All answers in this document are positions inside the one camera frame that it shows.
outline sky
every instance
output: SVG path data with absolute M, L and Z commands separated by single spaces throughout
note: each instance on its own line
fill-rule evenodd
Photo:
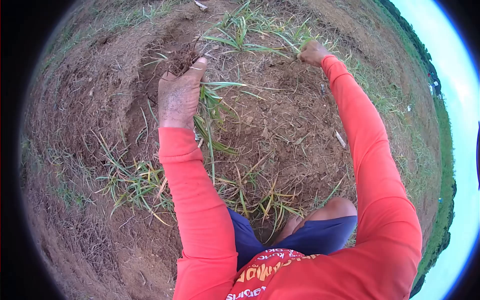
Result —
M 479 232 L 480 193 L 476 140 L 480 120 L 479 78 L 466 46 L 448 17 L 432 0 L 391 0 L 432 56 L 452 124 L 457 192 L 450 244 L 425 276 L 414 300 L 444 299 L 460 275 Z

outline knee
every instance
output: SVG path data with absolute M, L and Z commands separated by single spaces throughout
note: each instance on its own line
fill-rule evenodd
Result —
M 352 201 L 343 197 L 333 197 L 323 206 L 323 209 L 328 210 L 331 218 L 357 215 L 357 208 Z

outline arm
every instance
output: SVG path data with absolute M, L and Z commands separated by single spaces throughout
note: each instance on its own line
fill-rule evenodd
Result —
M 174 298 L 223 299 L 233 286 L 237 253 L 227 206 L 218 197 L 197 147 L 193 114 L 206 60 L 187 73 L 159 82 L 160 163 L 173 196 L 182 258 Z
M 337 259 L 351 264 L 359 289 L 372 298 L 404 297 L 410 292 L 421 259 L 421 229 L 415 208 L 390 154 L 380 115 L 344 63 L 317 44 L 307 44 L 299 58 L 321 66 L 330 81 L 357 184 L 356 247 L 340 251 Z

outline orange long sleeve shirt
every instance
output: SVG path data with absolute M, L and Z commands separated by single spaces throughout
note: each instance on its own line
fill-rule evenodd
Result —
M 271 249 L 237 272 L 232 221 L 203 167 L 193 132 L 160 128 L 159 157 L 183 244 L 174 299 L 408 299 L 421 259 L 421 230 L 385 127 L 344 63 L 328 55 L 322 68 L 353 156 L 356 246 L 309 256 Z

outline person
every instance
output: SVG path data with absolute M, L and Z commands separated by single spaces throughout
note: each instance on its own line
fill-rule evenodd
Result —
M 207 60 L 158 84 L 159 160 L 183 244 L 174 299 L 408 299 L 422 233 L 378 112 L 344 63 L 316 41 L 298 54 L 330 81 L 348 137 L 358 214 L 333 198 L 304 220 L 290 218 L 272 247 L 227 209 L 203 166 L 193 116 Z M 358 220 L 355 247 L 343 249 Z

